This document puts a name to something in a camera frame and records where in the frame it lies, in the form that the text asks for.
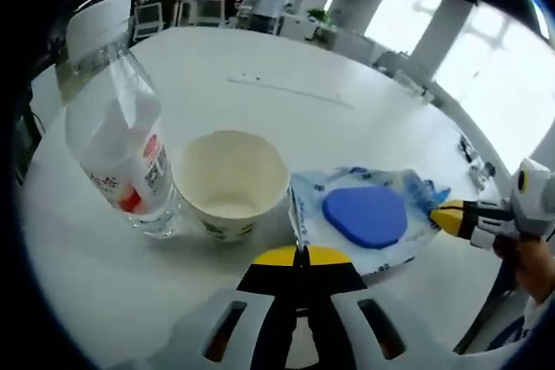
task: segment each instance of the bottle cap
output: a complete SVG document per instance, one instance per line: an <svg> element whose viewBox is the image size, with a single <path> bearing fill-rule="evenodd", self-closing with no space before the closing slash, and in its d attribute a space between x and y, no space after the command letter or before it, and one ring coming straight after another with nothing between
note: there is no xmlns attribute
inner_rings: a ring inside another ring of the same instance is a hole
<svg viewBox="0 0 555 370"><path fill-rule="evenodd" d="M128 32L130 14L131 0L104 0L73 16L66 35L71 63Z"/></svg>

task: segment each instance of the blue sponge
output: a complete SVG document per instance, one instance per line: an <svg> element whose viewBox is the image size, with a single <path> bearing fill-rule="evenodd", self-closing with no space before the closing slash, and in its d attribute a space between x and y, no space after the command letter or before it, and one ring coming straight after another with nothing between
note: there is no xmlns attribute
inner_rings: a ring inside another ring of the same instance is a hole
<svg viewBox="0 0 555 370"><path fill-rule="evenodd" d="M334 190L322 210L341 234L367 249L395 244L407 229L404 198L387 186Z"/></svg>

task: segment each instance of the white paper cup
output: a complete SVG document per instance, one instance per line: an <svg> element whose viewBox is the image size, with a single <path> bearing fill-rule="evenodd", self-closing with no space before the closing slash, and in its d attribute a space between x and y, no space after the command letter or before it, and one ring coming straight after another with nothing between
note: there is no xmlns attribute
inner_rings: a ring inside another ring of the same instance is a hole
<svg viewBox="0 0 555 370"><path fill-rule="evenodd" d="M290 182L278 150L252 133L208 134L190 143L176 162L178 191L206 232L222 242L250 236Z"/></svg>

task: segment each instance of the plastic water bottle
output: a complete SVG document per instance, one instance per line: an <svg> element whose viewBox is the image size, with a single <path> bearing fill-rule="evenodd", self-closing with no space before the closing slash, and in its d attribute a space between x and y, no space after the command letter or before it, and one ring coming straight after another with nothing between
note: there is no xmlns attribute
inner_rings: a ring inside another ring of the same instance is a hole
<svg viewBox="0 0 555 370"><path fill-rule="evenodd" d="M84 85L66 111L66 143L102 196L149 236L170 237L180 201L153 83L129 50L130 0L106 0L69 22L69 59Z"/></svg>

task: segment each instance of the round table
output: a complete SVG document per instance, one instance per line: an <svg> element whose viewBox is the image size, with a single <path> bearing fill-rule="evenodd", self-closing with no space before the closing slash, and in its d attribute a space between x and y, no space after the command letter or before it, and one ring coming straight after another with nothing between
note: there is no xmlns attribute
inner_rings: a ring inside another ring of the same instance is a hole
<svg viewBox="0 0 555 370"><path fill-rule="evenodd" d="M292 171L415 169L476 199L456 125L358 62L276 36L175 28L136 57L159 89L168 150L219 129L264 136ZM234 287L266 249L294 243L279 206L248 243L219 245L190 230L149 239L112 210L72 159L57 116L23 188L23 232L43 293L82 351L101 367L153 354L172 325L221 287ZM417 258L369 276L453 348L480 311L500 261L448 236Z"/></svg>

